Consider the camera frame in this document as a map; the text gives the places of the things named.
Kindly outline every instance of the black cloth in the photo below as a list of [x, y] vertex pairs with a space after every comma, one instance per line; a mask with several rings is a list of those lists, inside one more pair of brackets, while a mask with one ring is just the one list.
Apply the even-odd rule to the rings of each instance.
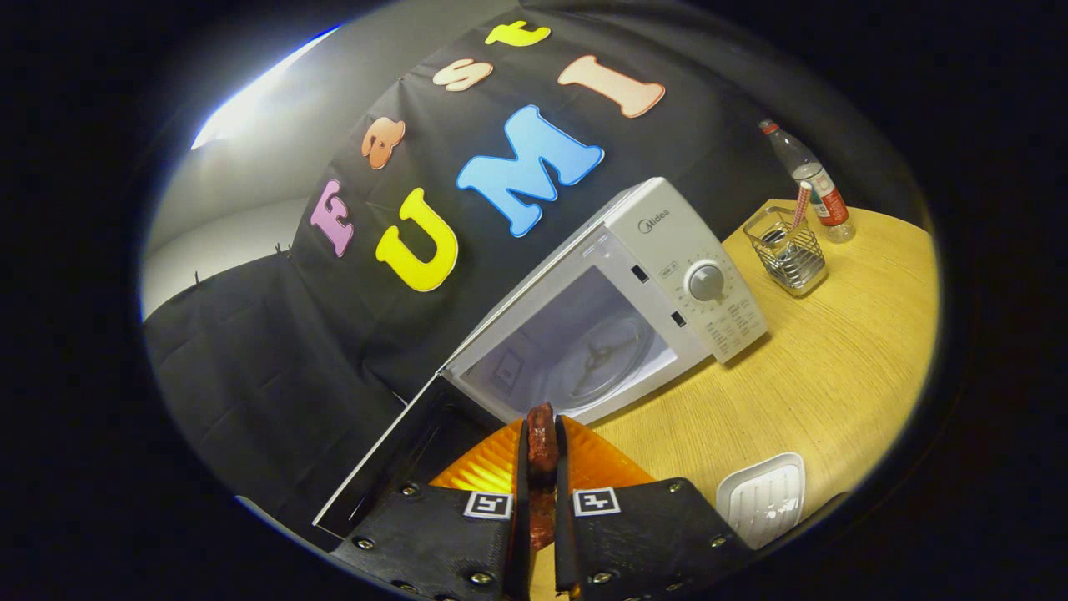
[[[351, 140], [311, 191], [293, 242], [300, 270], [324, 319], [352, 365], [411, 398], [477, 322], [535, 265], [617, 191], [666, 177], [712, 231], [725, 238], [769, 197], [794, 197], [796, 184], [757, 127], [779, 118], [828, 163], [846, 202], [914, 219], [917, 199], [904, 162], [876, 130], [826, 84], [733, 26], [692, 9], [643, 3], [580, 3], [575, 12], [516, 9], [428, 57], [392, 85], [351, 129]], [[552, 33], [532, 46], [486, 45], [497, 25], [528, 21]], [[611, 99], [560, 73], [587, 53], [600, 64], [666, 88], [637, 118]], [[462, 92], [434, 84], [458, 59], [489, 62], [493, 72]], [[514, 157], [504, 123], [535, 105], [547, 121], [606, 156], [582, 180], [562, 186], [521, 238], [477, 191], [456, 177], [475, 155]], [[405, 122], [403, 141], [382, 169], [361, 154], [363, 135], [379, 117]], [[327, 181], [341, 183], [355, 235], [343, 256], [310, 223]], [[396, 225], [420, 258], [435, 244], [397, 210], [415, 187], [459, 240], [455, 269], [440, 287], [409, 288], [375, 257], [382, 233]]]
[[404, 406], [346, 363], [293, 265], [271, 255], [168, 300], [143, 325], [168, 410], [235, 494], [330, 550], [312, 520]]

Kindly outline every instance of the metal utensil holder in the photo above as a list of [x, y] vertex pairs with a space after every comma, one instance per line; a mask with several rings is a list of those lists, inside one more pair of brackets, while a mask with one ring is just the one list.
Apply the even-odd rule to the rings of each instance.
[[802, 218], [790, 227], [792, 220], [792, 208], [766, 206], [742, 231], [779, 285], [794, 296], [803, 296], [827, 279], [827, 262], [816, 234], [808, 228], [808, 219]]

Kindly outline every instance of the wooden table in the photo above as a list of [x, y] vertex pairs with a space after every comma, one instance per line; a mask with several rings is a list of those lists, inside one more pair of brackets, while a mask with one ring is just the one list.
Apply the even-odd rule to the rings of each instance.
[[[790, 209], [795, 201], [771, 200]], [[934, 247], [924, 230], [850, 208], [857, 236], [832, 243], [808, 222], [828, 276], [795, 298], [764, 270], [739, 227], [723, 241], [768, 334], [721, 365], [695, 366], [592, 425], [654, 478], [690, 479], [710, 504], [729, 474], [794, 452], [805, 463], [802, 519], [852, 490], [883, 457], [926, 380], [938, 328]], [[555, 596], [552, 547], [537, 554], [532, 599]]]

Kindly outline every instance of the letter m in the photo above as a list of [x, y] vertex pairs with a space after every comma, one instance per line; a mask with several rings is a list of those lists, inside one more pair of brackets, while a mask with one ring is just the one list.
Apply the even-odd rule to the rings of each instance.
[[578, 142], [541, 118], [538, 108], [528, 105], [504, 123], [504, 135], [516, 158], [475, 156], [460, 169], [456, 187], [475, 189], [508, 218], [509, 231], [522, 237], [541, 218], [541, 207], [527, 204], [516, 192], [556, 200], [556, 188], [545, 168], [548, 162], [560, 175], [562, 186], [574, 186], [604, 158], [599, 146]]

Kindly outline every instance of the plastic bottle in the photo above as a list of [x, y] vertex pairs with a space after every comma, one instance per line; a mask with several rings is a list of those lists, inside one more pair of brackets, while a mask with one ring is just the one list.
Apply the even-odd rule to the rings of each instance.
[[771, 147], [790, 176], [799, 184], [812, 184], [816, 192], [812, 194], [812, 207], [819, 216], [819, 222], [827, 226], [827, 238], [835, 242], [852, 239], [857, 228], [849, 222], [849, 209], [816, 155], [770, 118], [760, 122], [760, 130], [771, 140]]

